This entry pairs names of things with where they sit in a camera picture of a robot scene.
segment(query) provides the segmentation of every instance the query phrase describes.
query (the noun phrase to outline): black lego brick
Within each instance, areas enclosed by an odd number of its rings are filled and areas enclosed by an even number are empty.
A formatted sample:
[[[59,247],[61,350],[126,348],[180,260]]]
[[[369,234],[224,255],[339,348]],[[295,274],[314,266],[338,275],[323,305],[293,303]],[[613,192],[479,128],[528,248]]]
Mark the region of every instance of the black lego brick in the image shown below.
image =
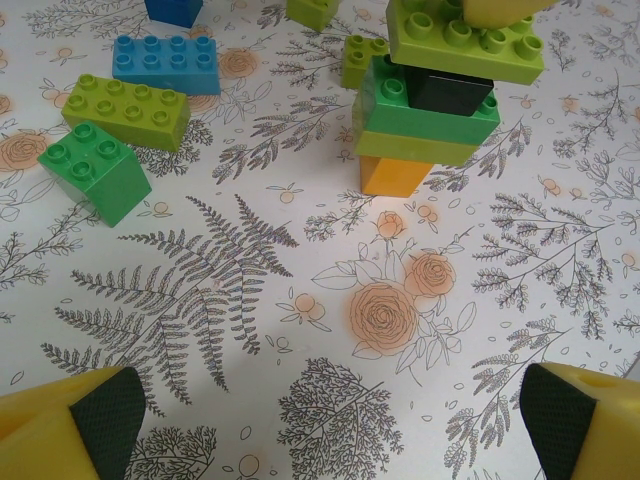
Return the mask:
[[[123,368],[69,407],[100,480],[122,480],[146,399],[135,369]]]
[[[570,480],[597,400],[543,365],[527,368],[520,411],[547,480]]]
[[[404,67],[409,106],[470,117],[493,90],[493,80]]]

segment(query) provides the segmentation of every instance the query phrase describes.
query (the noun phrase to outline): toy building block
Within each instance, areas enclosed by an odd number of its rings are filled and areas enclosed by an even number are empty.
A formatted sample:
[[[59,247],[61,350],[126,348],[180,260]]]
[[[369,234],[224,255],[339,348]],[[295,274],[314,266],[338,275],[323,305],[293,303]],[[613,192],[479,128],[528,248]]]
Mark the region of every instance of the toy building block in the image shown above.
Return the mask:
[[[184,93],[82,74],[62,116],[90,120],[122,142],[177,152],[191,110]]]
[[[473,115],[493,90],[493,80],[405,67],[409,106],[432,112]]]
[[[191,28],[202,8],[202,0],[144,0],[150,20]]]
[[[497,30],[539,12],[557,0],[462,0],[464,21],[473,28]]]
[[[338,12],[339,0],[287,0],[286,15],[311,30],[321,32]]]
[[[360,35],[345,38],[340,85],[343,88],[359,88],[371,57],[387,53],[389,45],[384,38],[364,38]]]
[[[216,42],[179,36],[133,40],[121,35],[113,46],[113,78],[187,95],[219,95]]]
[[[0,478],[121,480],[144,412],[144,390],[131,367],[0,397]]]
[[[410,197],[433,164],[395,158],[360,157],[360,190],[366,195]]]
[[[501,30],[473,30],[461,0],[390,0],[389,49],[395,63],[530,85],[544,70],[532,18]]]
[[[426,138],[403,137],[371,132],[363,128],[360,94],[352,108],[355,153],[369,157],[395,158],[413,162],[463,165],[478,148],[477,145],[441,142]]]
[[[527,368],[520,411],[548,480],[640,472],[640,383],[554,363]]]
[[[500,124],[493,93],[470,117],[411,108],[404,72],[406,67],[391,62],[389,55],[371,59],[360,89],[364,130],[480,145]]]
[[[38,161],[62,180],[67,195],[88,199],[111,227],[151,192],[133,150],[91,122],[76,125]]]

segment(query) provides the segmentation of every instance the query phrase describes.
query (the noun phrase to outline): lime green lego brick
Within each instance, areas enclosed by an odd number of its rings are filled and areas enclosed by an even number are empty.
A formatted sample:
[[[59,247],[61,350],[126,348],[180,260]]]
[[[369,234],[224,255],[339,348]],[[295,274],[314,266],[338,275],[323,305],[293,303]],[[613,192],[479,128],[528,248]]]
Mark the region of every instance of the lime green lego brick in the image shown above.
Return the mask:
[[[75,201],[87,199],[113,227],[151,186],[131,148],[91,122],[83,122],[38,157]]]
[[[500,30],[475,30],[461,0],[390,0],[391,58],[401,65],[530,85],[544,70],[533,17]]]
[[[440,142],[365,130],[362,124],[360,94],[356,96],[352,114],[353,141],[355,153],[358,155],[459,166],[463,165],[478,148],[477,145]]]
[[[62,116],[90,120],[122,142],[177,152],[191,111],[184,93],[82,74]]]
[[[360,88],[365,130],[442,142],[480,145],[500,124],[493,92],[470,117],[409,107],[401,65],[374,57]]]
[[[339,0],[287,0],[287,17],[321,32],[338,13]]]
[[[371,57],[387,53],[389,44],[384,38],[365,38],[360,35],[345,38],[340,85],[343,88],[359,88]]]

